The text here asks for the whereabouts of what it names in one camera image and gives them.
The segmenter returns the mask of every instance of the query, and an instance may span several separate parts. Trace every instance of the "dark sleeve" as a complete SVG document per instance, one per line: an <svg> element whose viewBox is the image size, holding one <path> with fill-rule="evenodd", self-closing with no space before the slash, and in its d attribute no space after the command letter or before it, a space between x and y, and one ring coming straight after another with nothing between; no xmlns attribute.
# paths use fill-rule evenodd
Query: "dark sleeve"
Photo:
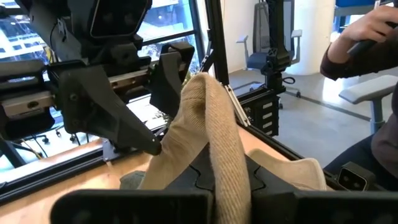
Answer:
<svg viewBox="0 0 398 224"><path fill-rule="evenodd" d="M320 71L322 75L337 80L378 72L398 66L398 32L383 43L376 44L365 54L351 58L346 63L334 63L328 58L328 50L325 52Z"/></svg>

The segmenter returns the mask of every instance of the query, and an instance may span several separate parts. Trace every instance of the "wooden table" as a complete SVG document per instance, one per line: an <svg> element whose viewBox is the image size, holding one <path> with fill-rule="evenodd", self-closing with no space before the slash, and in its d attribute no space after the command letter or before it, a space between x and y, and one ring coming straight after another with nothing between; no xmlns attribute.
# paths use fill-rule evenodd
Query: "wooden table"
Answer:
<svg viewBox="0 0 398 224"><path fill-rule="evenodd" d="M266 151L268 154L287 161L287 159L273 150L270 146L254 137L242 128L239 128L243 146L246 152L254 148ZM71 156L81 154L89 149L100 147L100 142L91 143L88 146L78 147L69 152L37 161L37 166L48 167L57 161L64 161ZM145 170L150 156L141 154L121 159L115 163L107 163L74 178L65 180L59 184L47 187L29 196L13 201L0 207L0 223L49 223L50 210L54 202L62 195L78 189L118 189L119 178L135 170Z"/></svg>

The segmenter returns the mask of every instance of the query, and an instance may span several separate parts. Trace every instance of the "white column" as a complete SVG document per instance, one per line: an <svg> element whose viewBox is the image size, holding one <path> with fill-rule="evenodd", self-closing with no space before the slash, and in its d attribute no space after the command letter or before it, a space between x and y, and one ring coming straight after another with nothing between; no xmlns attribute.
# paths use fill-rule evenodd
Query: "white column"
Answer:
<svg viewBox="0 0 398 224"><path fill-rule="evenodd" d="M295 0L294 13L294 29L303 30L300 62L287 68L286 72L291 75L318 73L323 54L330 44L335 0Z"/></svg>

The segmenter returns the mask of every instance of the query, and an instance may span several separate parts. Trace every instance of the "metal rod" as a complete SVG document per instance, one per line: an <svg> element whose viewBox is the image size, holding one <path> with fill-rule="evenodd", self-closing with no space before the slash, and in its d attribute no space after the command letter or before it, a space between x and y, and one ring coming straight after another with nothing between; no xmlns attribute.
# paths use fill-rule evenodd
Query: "metal rod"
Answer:
<svg viewBox="0 0 398 224"><path fill-rule="evenodd" d="M212 41L215 77L223 85L229 85L228 64L224 40L223 16L220 0L205 0L209 23L209 39Z"/></svg>

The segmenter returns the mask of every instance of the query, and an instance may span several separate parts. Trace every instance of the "person's arm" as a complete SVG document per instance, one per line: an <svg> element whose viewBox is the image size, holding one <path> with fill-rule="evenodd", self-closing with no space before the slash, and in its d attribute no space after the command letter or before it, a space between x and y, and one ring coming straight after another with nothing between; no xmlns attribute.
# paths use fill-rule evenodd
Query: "person's arm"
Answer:
<svg viewBox="0 0 398 224"><path fill-rule="evenodd" d="M347 51L354 41L339 38L325 52L320 71L333 80L378 72L398 66L398 30L394 30L387 40L377 43L367 52L350 58Z"/></svg>
<svg viewBox="0 0 398 224"><path fill-rule="evenodd" d="M398 66L398 30L386 22L398 24L398 8L380 6L349 25L326 51L321 73L331 79L348 78ZM351 58L347 51L360 40L377 44Z"/></svg>

